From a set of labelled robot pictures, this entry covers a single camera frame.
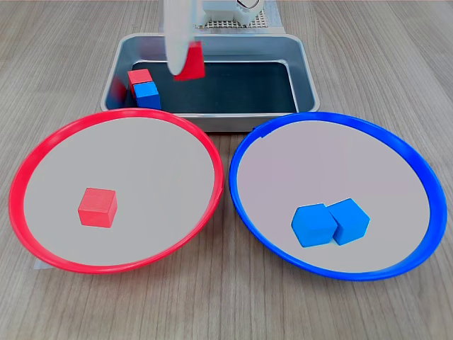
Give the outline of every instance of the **red block in gripper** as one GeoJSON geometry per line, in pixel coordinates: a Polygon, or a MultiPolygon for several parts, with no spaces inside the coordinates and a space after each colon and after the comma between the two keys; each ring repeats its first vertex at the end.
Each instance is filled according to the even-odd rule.
{"type": "Polygon", "coordinates": [[[82,225],[89,227],[112,227],[118,203],[113,190],[87,188],[79,206],[82,225]]]}
{"type": "Polygon", "coordinates": [[[200,41],[191,42],[183,71],[174,77],[176,81],[192,80],[205,77],[205,60],[200,41]]]}
{"type": "Polygon", "coordinates": [[[132,92],[134,98],[135,98],[134,85],[149,83],[153,81],[148,69],[135,69],[132,71],[128,71],[127,75],[129,77],[129,89],[132,92]]]}

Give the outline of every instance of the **red rim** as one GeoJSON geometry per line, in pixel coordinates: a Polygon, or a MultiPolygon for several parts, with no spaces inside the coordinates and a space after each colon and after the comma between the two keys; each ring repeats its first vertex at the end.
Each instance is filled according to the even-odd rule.
{"type": "Polygon", "coordinates": [[[224,169],[219,151],[214,146],[214,143],[211,141],[211,139],[198,126],[185,119],[179,118],[176,115],[159,110],[149,110],[142,108],[117,109],[102,113],[96,113],[94,115],[89,115],[82,119],[76,120],[75,122],[70,123],[54,132],[43,142],[41,142],[41,144],[39,144],[21,164],[21,167],[19,168],[13,180],[9,193],[9,216],[13,230],[23,246],[28,249],[28,251],[31,252],[34,256],[50,264],[51,266],[77,273],[119,273],[146,266],[152,262],[158,261],[189,242],[211,219],[214,211],[219,205],[220,198],[223,194],[223,189],[224,169]],[[25,220],[25,211],[23,209],[25,191],[34,170],[54,147],[56,147],[59,143],[61,143],[68,137],[76,134],[77,132],[89,128],[93,125],[107,122],[109,120],[131,117],[164,120],[188,131],[203,144],[211,157],[212,165],[214,167],[214,188],[205,213],[203,214],[195,228],[192,229],[192,231],[186,237],[184,237],[184,239],[180,240],[177,244],[173,245],[167,250],[140,261],[120,264],[116,266],[89,266],[72,261],[67,261],[54,255],[50,251],[46,250],[46,248],[44,248],[34,238],[30,230],[28,229],[27,222],[25,220]]]}

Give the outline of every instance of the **wood grain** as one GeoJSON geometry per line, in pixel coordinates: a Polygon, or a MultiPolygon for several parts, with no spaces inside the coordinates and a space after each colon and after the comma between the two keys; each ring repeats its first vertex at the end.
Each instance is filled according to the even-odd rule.
{"type": "MultiPolygon", "coordinates": [[[[453,200],[453,5],[279,1],[321,110],[395,132],[453,200]]],[[[226,186],[206,228],[170,257],[113,276],[34,270],[8,190],[36,144],[99,110],[120,38],[156,32],[155,1],[0,1],[0,339],[451,339],[453,234],[422,266],[374,283],[311,275],[244,227],[226,186]]],[[[243,135],[213,135],[227,172],[243,135]]]]}

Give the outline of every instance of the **blue cube in tray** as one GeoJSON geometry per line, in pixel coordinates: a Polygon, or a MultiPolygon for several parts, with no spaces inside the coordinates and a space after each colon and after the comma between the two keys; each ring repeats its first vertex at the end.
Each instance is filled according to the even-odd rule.
{"type": "Polygon", "coordinates": [[[161,99],[156,84],[153,81],[135,84],[134,91],[137,106],[139,108],[161,109],[161,99]]]}
{"type": "Polygon", "coordinates": [[[330,243],[337,229],[337,222],[327,207],[320,203],[297,208],[291,223],[303,247],[330,243]]]}
{"type": "Polygon", "coordinates": [[[352,198],[332,204],[327,209],[338,223],[333,235],[338,245],[364,237],[370,218],[352,198]]]}

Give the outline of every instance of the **metal mesh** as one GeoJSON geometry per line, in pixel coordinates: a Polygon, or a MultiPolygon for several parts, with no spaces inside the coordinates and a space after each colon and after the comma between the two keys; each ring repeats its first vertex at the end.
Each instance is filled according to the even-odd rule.
{"type": "Polygon", "coordinates": [[[237,21],[209,21],[204,26],[196,26],[196,28],[267,28],[268,18],[264,9],[258,13],[255,20],[248,25],[241,25],[237,21]]]}

